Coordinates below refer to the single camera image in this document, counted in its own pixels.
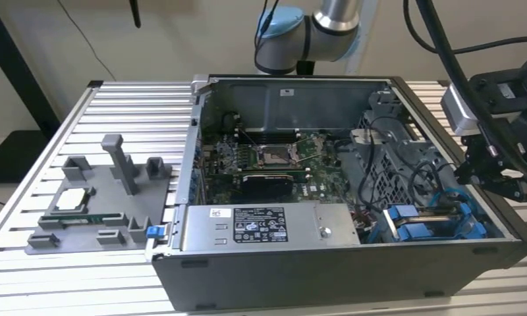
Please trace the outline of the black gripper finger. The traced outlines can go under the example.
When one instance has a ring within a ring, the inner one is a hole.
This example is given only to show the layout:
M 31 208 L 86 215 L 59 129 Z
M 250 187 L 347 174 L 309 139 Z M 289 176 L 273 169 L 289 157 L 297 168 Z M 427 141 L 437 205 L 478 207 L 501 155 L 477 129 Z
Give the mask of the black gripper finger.
M 466 160 L 458 166 L 454 175 L 461 184 L 498 185 L 506 182 L 502 172 L 509 166 L 510 163 L 501 159 Z
M 527 175 L 508 177 L 504 197 L 514 201 L 527 201 Z

